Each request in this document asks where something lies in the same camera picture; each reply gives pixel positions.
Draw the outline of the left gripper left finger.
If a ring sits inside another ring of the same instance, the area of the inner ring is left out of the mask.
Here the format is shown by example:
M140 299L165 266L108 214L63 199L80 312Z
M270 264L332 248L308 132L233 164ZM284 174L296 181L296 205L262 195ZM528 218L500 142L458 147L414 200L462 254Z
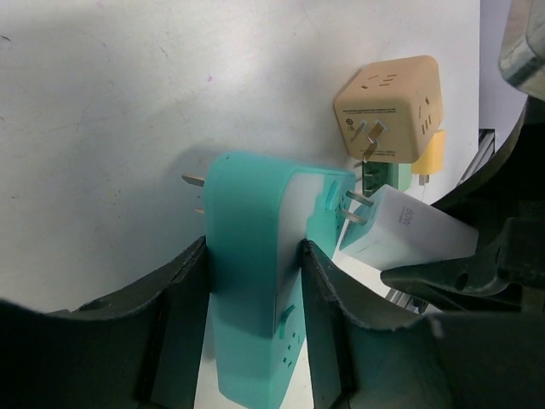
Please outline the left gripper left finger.
M1 303L4 408L191 408L209 305L204 239L80 308Z

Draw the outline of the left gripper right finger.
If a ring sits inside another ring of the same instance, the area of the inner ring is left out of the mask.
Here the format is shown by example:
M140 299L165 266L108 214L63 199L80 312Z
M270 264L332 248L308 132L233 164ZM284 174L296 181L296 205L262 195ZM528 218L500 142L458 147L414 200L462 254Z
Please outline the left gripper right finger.
M317 408L440 408L429 320L392 304L301 242L307 353Z

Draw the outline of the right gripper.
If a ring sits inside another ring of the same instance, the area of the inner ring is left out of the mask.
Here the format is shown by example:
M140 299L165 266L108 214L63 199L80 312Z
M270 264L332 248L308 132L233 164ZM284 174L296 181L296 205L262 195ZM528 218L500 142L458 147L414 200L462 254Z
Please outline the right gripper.
M442 310L429 322L456 407L543 407L543 105L439 208L479 230L477 253L381 281Z

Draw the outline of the white plug adapter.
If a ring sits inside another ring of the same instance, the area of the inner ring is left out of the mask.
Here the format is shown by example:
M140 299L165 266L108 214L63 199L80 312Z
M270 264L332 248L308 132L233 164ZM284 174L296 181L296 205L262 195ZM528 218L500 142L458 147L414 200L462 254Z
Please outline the white plug adapter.
M441 210L384 185L371 197L348 191L358 202L344 210L347 228L339 250L375 269L459 259L475 254L479 232Z

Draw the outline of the green plug adapter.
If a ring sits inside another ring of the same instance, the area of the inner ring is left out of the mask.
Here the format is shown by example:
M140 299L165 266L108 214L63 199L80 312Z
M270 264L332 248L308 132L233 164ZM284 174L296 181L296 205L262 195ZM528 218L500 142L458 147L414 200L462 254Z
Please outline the green plug adapter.
M411 184L410 164L362 163L362 190L366 197L372 196L384 185L406 191Z

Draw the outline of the teal triangular power strip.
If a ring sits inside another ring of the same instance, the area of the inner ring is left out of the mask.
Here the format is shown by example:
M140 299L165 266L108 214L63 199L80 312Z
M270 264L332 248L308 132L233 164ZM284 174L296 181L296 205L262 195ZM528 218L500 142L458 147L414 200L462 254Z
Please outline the teal triangular power strip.
M203 189L218 388L278 408L306 337L300 244L335 253L352 171L249 152L219 156Z

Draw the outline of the beige plug adapter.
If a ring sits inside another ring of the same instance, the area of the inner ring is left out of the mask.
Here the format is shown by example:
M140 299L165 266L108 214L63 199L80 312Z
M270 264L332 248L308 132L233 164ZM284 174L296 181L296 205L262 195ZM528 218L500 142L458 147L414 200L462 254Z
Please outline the beige plug adapter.
M347 82L333 107L351 158L412 164L443 121L439 64L430 55L370 63Z

